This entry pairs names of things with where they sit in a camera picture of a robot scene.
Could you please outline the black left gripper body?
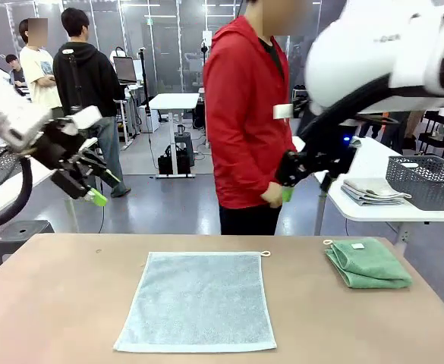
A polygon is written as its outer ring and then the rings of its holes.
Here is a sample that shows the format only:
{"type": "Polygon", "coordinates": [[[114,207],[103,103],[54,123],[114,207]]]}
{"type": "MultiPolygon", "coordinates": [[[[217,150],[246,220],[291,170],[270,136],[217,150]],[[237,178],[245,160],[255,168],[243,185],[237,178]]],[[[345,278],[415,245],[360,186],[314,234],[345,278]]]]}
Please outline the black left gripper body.
{"type": "Polygon", "coordinates": [[[84,178],[78,162],[86,138],[72,119],[52,119],[41,136],[41,163],[50,170],[65,170],[73,178],[84,178]]]}

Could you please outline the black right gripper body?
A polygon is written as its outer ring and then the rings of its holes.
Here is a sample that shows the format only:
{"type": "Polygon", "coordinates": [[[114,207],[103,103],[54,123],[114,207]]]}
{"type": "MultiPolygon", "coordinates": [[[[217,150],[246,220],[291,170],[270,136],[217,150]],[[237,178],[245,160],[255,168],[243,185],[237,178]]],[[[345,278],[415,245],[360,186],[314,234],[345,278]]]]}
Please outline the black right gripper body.
{"type": "Polygon", "coordinates": [[[325,171],[323,181],[320,182],[320,189],[322,192],[328,192],[332,183],[339,177],[340,174],[349,172],[354,157],[357,154],[358,143],[351,143],[345,147],[337,156],[323,154],[316,158],[316,164],[310,168],[310,171],[315,174],[325,171]]]}

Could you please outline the person's right hand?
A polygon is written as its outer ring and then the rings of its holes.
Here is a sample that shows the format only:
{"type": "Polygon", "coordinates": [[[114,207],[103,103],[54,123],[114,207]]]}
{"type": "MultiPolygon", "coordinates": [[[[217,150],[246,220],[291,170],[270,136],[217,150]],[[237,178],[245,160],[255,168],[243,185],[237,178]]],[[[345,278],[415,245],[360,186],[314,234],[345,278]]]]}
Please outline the person's right hand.
{"type": "Polygon", "coordinates": [[[270,182],[266,191],[260,197],[269,203],[271,208],[277,209],[283,204],[283,188],[276,182],[270,182]]]}

